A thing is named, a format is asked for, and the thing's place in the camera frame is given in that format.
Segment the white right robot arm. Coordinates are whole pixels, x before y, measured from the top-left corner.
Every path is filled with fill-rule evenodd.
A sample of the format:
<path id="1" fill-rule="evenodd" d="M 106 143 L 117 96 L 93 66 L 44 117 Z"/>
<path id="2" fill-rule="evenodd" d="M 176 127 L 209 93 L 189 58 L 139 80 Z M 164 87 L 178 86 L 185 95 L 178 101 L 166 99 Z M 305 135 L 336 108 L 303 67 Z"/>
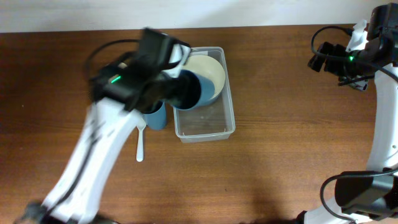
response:
<path id="1" fill-rule="evenodd" d="M 298 215 L 296 223 L 366 223 L 397 218 L 397 29 L 392 18 L 369 25 L 365 20 L 344 32 L 346 47 L 325 42 L 308 65 L 324 68 L 339 84 L 363 89 L 376 85 L 376 124 L 363 171 L 345 171 L 322 183 L 321 206 Z"/>

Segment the blue plastic cup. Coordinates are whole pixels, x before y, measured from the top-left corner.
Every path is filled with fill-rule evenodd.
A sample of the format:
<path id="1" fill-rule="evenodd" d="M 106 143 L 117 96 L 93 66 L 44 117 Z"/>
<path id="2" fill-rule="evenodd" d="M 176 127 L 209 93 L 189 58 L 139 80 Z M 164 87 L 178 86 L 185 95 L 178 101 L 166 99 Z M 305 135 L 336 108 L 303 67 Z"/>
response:
<path id="1" fill-rule="evenodd" d="M 215 85 L 209 78 L 182 70 L 167 102 L 178 110 L 192 110 L 209 103 L 214 94 Z"/>
<path id="2" fill-rule="evenodd" d="M 153 111 L 144 114 L 144 120 L 147 126 L 153 130 L 164 129 L 167 125 L 165 103 L 159 101 Z"/>

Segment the blue plastic bowl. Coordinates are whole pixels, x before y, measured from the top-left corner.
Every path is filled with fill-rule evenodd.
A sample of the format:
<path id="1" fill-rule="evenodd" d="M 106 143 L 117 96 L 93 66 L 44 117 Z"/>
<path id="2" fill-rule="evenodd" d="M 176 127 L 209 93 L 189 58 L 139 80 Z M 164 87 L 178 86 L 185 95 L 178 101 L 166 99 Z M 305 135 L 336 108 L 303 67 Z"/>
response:
<path id="1" fill-rule="evenodd" d="M 221 94 L 224 88 L 224 81 L 212 82 L 207 78 L 200 79 L 200 98 L 197 106 L 207 106 L 212 104 Z"/>

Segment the cream plastic bowl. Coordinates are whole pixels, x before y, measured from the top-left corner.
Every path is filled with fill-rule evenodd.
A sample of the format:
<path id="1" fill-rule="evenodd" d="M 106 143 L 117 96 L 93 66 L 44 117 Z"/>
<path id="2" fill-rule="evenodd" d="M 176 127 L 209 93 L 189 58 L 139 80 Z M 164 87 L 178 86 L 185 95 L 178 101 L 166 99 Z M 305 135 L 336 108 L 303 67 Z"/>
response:
<path id="1" fill-rule="evenodd" d="M 215 86 L 214 97 L 219 95 L 224 88 L 226 73 L 223 66 L 214 58 L 207 55 L 194 55 L 188 58 L 183 66 L 184 70 L 201 75 L 213 82 Z"/>

